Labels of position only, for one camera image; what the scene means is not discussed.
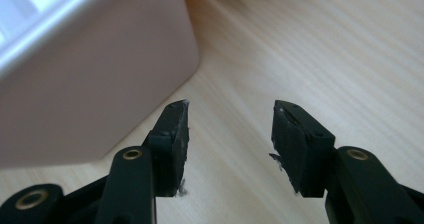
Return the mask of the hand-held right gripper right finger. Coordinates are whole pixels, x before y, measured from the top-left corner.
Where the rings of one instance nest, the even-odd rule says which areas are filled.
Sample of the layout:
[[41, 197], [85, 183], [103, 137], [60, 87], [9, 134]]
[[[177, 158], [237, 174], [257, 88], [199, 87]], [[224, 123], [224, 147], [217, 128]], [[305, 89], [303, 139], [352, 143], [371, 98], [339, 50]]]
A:
[[296, 193], [305, 198], [324, 195], [325, 169], [334, 153], [335, 136], [301, 106], [276, 100], [271, 141]]

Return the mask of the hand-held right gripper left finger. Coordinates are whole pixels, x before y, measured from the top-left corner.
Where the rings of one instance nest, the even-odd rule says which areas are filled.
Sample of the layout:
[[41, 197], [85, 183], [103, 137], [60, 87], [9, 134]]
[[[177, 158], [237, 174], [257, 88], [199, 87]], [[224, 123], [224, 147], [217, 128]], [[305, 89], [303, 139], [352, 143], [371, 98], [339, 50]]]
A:
[[180, 188], [189, 143], [188, 100], [168, 104], [143, 145], [152, 155], [157, 197], [173, 197]]

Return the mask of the pink storage box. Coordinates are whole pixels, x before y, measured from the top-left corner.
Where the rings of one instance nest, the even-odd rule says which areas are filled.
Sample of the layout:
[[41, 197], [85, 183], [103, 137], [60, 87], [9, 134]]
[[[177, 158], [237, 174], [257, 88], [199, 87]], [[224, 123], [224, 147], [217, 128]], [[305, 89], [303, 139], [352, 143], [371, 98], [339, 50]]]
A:
[[0, 0], [0, 169], [103, 156], [198, 64], [185, 0]]

